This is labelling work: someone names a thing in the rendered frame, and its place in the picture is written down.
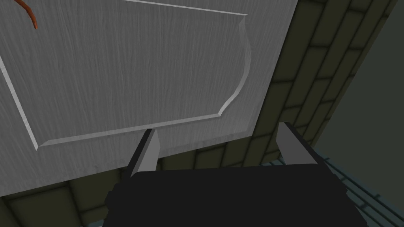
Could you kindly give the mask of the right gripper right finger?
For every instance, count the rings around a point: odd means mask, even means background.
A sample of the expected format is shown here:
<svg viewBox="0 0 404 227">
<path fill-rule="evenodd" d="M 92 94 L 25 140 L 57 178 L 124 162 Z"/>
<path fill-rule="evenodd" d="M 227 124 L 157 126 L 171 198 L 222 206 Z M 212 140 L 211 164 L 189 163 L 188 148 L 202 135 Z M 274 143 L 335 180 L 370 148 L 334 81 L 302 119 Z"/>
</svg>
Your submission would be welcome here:
<svg viewBox="0 0 404 227">
<path fill-rule="evenodd" d="M 320 155 L 288 121 L 279 123 L 276 143 L 288 168 L 300 172 L 329 171 Z"/>
</svg>

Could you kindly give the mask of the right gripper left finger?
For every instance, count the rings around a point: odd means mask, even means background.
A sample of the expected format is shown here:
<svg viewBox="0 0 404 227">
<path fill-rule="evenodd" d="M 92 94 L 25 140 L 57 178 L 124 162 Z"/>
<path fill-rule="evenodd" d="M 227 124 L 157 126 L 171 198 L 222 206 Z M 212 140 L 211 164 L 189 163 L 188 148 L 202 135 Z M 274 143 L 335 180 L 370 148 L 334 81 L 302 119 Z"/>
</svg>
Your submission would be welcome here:
<svg viewBox="0 0 404 227">
<path fill-rule="evenodd" d="M 160 142 L 156 129 L 147 129 L 125 170 L 126 179 L 140 171 L 155 171 L 160 153 Z"/>
</svg>

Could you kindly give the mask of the grey panelled cupboard door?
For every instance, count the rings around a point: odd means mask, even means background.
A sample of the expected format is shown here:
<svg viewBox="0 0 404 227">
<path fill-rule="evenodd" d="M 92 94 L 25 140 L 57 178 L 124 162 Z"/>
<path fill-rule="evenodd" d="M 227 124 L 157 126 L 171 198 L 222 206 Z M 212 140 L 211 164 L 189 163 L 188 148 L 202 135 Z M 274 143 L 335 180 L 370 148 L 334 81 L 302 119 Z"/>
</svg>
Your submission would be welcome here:
<svg viewBox="0 0 404 227">
<path fill-rule="evenodd" d="M 0 196 L 253 134 L 298 0 L 0 0 Z"/>
</svg>

